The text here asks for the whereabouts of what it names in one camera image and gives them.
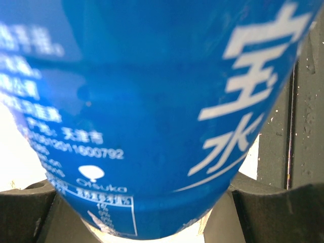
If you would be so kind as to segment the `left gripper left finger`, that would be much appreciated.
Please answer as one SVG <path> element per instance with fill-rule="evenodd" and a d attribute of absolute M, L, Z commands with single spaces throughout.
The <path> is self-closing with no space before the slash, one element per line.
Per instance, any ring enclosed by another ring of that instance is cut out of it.
<path fill-rule="evenodd" d="M 43 180 L 1 192 L 1 242 L 98 242 L 79 215 Z"/>

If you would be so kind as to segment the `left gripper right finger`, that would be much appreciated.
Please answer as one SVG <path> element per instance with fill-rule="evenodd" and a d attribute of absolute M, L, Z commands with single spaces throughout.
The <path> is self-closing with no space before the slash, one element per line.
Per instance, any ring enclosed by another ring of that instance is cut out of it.
<path fill-rule="evenodd" d="M 238 173 L 212 209 L 205 242 L 323 242 L 323 183 L 284 190 Z"/>

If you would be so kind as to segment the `blue label plastic bottle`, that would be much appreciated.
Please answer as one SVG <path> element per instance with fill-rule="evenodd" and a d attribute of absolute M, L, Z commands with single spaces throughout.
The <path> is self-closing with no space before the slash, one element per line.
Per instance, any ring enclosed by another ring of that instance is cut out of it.
<path fill-rule="evenodd" d="M 152 240 L 228 188 L 323 1 L 1 1 L 1 102 L 92 227 Z"/>

